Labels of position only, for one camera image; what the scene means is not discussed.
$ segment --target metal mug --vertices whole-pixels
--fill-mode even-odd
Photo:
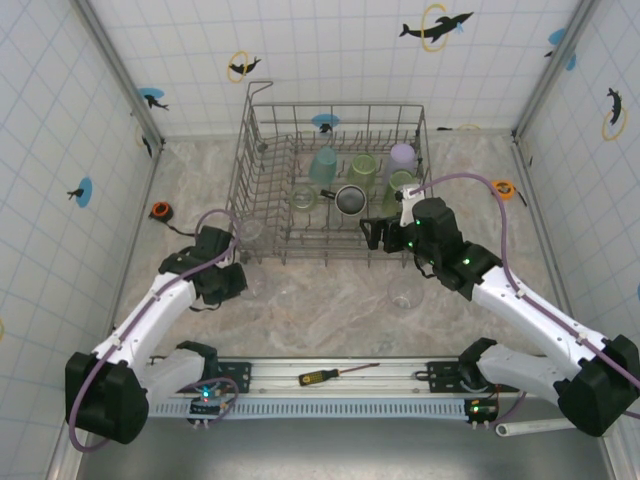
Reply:
[[[335,201],[340,213],[349,217],[358,215],[367,206],[367,195],[357,185],[345,185],[336,193],[321,190],[320,195]]]

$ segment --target screwdriver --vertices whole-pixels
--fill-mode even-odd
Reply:
[[[346,370],[338,370],[337,368],[334,368],[333,370],[318,370],[317,372],[303,373],[298,376],[298,382],[300,382],[301,387],[306,387],[307,385],[313,385],[314,383],[326,382],[330,378],[339,377],[343,373],[354,372],[356,370],[362,370],[363,368],[377,367],[379,365],[379,363],[369,363],[360,367],[347,368]]]

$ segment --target screwdriver handle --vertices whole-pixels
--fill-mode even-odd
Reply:
[[[340,376],[340,371],[337,368],[333,370],[318,370],[317,372],[311,373],[303,373],[302,375],[298,375],[298,382],[300,382],[301,387],[306,387],[307,385],[313,385],[314,383],[322,383],[330,378],[336,378]]]

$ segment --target wire dish rack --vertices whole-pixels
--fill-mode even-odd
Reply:
[[[417,183],[431,178],[424,107],[400,103],[255,103],[254,96],[272,85],[270,81],[249,83],[238,136],[227,208],[241,222],[259,222],[263,230],[250,243],[240,235],[241,254],[258,261],[278,257],[283,264],[293,258],[316,258],[324,259],[325,264],[331,259],[345,259],[364,260],[369,265],[377,260],[400,260],[405,265],[410,259],[408,253],[369,250],[359,220],[385,216],[380,211],[386,190],[382,172],[395,144],[409,143],[415,149]],[[326,133],[318,128],[319,122],[325,124]],[[347,171],[356,155],[368,153],[378,162],[375,185],[358,216],[342,215],[332,200],[321,196],[309,213],[290,208],[294,187],[309,185],[319,193],[320,187],[313,184],[308,172],[315,153],[325,145],[338,155],[337,175],[329,188],[334,192],[348,184]]]

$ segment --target grid tile wall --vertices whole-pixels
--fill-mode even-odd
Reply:
[[[400,100],[425,104],[430,128],[512,128],[549,62],[549,36],[578,2],[435,2],[449,16],[474,13],[433,53],[420,38],[399,37],[403,23],[420,29],[429,0],[92,3],[136,84],[165,92],[169,111],[152,114],[172,136],[234,131],[247,83],[256,79],[276,82],[259,101]],[[432,8],[425,28],[443,15]],[[227,66],[239,51],[261,61],[232,83]]]
[[[640,346],[640,2],[603,1],[576,53],[527,139],[532,177],[576,317]]]
[[[68,0],[0,6],[0,478],[44,478],[64,366],[101,340],[151,161]],[[69,200],[89,176],[86,208]]]

